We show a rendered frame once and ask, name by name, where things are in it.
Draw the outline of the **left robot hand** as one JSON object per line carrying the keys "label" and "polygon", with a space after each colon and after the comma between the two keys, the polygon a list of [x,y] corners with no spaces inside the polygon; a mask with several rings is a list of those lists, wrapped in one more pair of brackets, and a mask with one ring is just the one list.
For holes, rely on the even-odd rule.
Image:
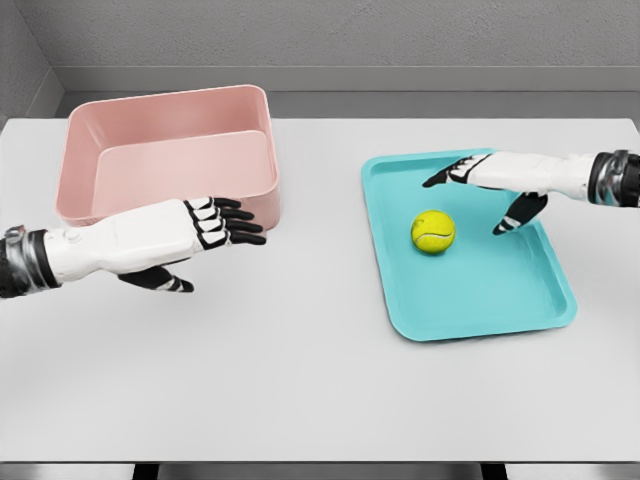
{"label": "left robot hand", "polygon": [[223,246],[266,243],[264,229],[237,200],[172,199],[114,215],[100,248],[100,267],[152,291],[191,293],[194,285],[167,267]]}

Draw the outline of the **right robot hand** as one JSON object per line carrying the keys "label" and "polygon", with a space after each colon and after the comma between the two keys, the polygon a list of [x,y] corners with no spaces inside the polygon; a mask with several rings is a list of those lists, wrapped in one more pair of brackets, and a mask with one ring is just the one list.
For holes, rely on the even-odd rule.
{"label": "right robot hand", "polygon": [[494,236],[500,236],[526,225],[546,207],[553,163],[551,157],[538,154],[505,151],[476,154],[438,171],[425,180],[422,187],[459,183],[518,192],[518,197],[492,231]]}

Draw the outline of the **pink basket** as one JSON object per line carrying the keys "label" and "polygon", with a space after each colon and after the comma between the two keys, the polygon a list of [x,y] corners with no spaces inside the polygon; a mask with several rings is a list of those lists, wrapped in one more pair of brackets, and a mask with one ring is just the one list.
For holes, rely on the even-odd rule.
{"label": "pink basket", "polygon": [[280,220],[266,93],[238,85],[93,101],[68,118],[55,209],[66,223],[167,199],[225,197]]}

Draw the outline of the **yellow tennis ball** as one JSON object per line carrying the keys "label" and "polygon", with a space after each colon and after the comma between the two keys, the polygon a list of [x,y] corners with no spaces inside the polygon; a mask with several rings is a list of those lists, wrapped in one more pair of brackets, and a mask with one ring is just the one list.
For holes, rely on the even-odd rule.
{"label": "yellow tennis ball", "polygon": [[411,225],[411,240],[421,252],[440,254],[454,242],[456,227],[452,218],[439,210],[418,214]]}

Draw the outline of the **blue tray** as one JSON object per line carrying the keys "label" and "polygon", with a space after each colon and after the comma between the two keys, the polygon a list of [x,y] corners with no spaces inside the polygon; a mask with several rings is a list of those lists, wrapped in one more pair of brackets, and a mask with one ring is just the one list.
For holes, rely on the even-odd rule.
{"label": "blue tray", "polygon": [[[577,301],[538,220],[513,233],[492,230],[513,192],[459,183],[423,182],[467,150],[372,158],[362,186],[389,319],[398,333],[420,342],[561,328]],[[417,215],[439,210],[456,236],[429,255],[411,240]]]}

